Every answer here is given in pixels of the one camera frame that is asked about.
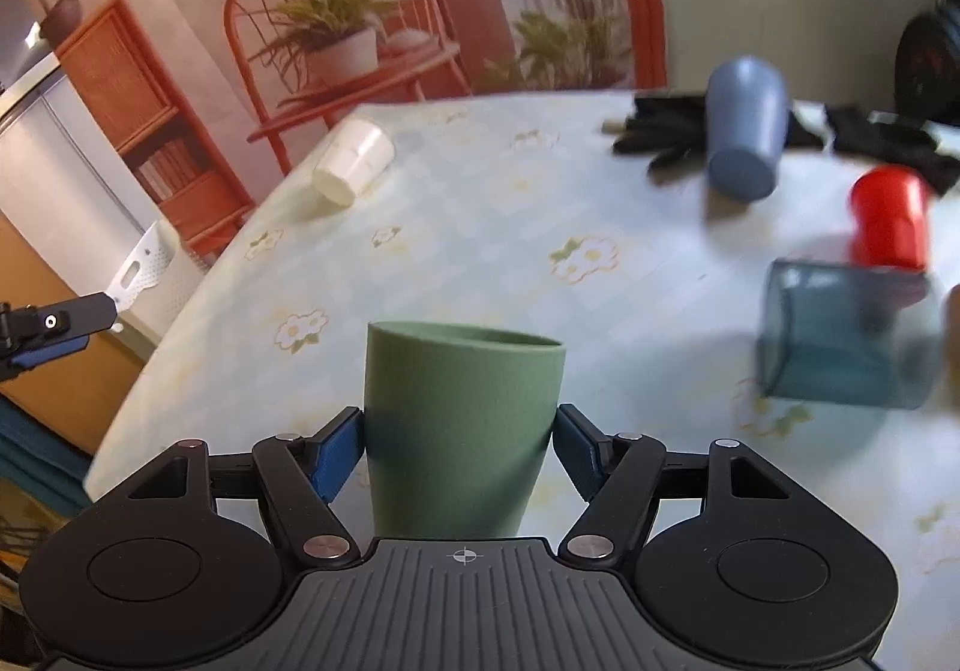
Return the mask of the black glove under cup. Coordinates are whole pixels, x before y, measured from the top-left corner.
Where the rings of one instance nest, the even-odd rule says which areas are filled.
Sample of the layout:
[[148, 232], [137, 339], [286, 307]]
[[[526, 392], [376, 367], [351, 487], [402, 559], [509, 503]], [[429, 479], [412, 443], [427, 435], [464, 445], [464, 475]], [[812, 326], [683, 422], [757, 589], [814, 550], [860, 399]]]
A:
[[703, 93], [636, 95], [622, 122], [606, 122], [612, 153], [647, 158], [652, 177], [693, 173], [706, 163], [706, 106]]

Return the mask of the white perforated laundry basket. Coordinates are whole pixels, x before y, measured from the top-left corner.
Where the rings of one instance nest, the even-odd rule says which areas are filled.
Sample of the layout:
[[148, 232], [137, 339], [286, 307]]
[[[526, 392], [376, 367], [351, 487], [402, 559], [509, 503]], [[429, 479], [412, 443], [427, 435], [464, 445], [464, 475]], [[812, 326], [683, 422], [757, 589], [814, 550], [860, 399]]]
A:
[[158, 346], [206, 275], [202, 259], [166, 218], [156, 219], [107, 286], [114, 330], [130, 329]]

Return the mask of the floral tablecloth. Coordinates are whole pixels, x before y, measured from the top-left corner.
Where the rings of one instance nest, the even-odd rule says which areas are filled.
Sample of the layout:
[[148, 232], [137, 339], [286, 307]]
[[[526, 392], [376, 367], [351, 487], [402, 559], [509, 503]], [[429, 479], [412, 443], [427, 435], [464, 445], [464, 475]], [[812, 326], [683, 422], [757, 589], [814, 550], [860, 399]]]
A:
[[916, 411], [765, 398], [754, 378], [777, 258], [848, 254], [866, 163], [793, 151], [770, 198], [700, 171], [654, 179], [602, 122], [626, 93], [368, 106], [395, 158], [347, 210], [301, 164], [206, 273], [110, 426], [85, 486], [106, 494], [181, 439], [213, 452], [309, 434], [363, 398], [366, 329], [477, 323], [559, 339], [562, 395], [608, 432], [701, 452], [742, 440], [892, 559], [887, 669], [958, 663], [958, 403]]

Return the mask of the red plastic cup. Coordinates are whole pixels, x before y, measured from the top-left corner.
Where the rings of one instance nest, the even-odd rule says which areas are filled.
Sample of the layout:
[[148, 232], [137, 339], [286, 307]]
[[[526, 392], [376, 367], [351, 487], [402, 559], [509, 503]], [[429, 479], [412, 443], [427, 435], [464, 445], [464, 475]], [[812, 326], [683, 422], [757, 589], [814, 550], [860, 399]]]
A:
[[857, 179], [850, 194], [854, 263], [926, 272], [930, 198], [929, 185], [908, 167], [878, 166]]

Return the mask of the white paper cup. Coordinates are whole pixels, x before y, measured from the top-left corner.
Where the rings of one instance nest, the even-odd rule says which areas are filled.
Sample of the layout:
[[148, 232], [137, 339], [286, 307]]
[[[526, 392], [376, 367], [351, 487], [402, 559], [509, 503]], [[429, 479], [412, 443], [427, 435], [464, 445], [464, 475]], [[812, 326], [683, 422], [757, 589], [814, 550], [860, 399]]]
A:
[[337, 206], [352, 206], [395, 158], [395, 145], [368, 119], [345, 119], [324, 139], [314, 189]]

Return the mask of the printed room backdrop cloth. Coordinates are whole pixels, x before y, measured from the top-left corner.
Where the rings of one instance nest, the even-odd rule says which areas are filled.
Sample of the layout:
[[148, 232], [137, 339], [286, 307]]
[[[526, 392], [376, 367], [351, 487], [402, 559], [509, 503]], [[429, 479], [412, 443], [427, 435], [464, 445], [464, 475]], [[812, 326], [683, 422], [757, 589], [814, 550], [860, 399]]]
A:
[[2, 0], [213, 258], [358, 104], [664, 88], [664, 0]]

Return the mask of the blue-grey plastic cup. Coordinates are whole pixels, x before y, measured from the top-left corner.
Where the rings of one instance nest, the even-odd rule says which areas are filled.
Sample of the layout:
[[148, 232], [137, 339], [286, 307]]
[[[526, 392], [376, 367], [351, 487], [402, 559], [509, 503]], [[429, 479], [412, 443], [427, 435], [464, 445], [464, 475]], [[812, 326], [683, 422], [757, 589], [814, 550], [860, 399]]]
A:
[[791, 119], [781, 73], [758, 57], [724, 62], [709, 77], [704, 118], [711, 187], [739, 203], [770, 197]]

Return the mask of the green plastic cup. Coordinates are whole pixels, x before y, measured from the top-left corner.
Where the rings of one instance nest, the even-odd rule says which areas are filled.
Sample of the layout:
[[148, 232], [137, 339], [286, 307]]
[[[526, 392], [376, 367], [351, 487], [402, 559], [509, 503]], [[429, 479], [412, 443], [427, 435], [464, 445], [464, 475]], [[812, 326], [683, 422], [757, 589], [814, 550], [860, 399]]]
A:
[[544, 461], [565, 357], [560, 341], [527, 333], [371, 323], [364, 444], [377, 536], [516, 534]]

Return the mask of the beige paper cup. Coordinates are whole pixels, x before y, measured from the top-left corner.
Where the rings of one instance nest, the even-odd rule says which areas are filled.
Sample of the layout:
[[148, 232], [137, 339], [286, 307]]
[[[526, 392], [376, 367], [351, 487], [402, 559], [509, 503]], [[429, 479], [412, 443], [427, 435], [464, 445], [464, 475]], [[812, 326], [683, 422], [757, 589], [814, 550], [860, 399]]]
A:
[[947, 362], [960, 362], [960, 284], [950, 288], [944, 300], [944, 351]]

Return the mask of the black exercise bike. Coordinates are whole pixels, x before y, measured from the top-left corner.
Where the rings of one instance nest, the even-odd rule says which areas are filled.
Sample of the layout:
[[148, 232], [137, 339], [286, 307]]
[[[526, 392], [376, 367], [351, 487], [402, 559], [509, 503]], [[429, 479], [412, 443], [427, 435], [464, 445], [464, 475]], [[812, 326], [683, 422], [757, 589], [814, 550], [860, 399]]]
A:
[[895, 109], [915, 121], [958, 125], [958, 0], [911, 18], [895, 56]]

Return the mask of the teal transparent square cup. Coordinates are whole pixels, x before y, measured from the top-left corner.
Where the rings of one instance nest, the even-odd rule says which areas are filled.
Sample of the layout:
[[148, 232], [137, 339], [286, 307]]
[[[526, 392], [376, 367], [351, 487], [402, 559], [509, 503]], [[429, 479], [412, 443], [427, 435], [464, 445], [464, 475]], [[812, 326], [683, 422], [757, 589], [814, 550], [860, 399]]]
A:
[[942, 368], [940, 290], [924, 273], [778, 258], [755, 350], [761, 393], [916, 410]]

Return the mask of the black glove right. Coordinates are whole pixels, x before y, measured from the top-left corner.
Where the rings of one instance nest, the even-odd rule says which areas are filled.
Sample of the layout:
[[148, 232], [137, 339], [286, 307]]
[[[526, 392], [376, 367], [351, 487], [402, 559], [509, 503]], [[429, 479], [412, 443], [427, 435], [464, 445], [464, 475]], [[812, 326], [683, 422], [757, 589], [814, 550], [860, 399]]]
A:
[[939, 153], [934, 137], [910, 119], [873, 121], [857, 106], [827, 106], [825, 119], [833, 130], [833, 151], [838, 155], [908, 167], [939, 197], [958, 183], [960, 161]]

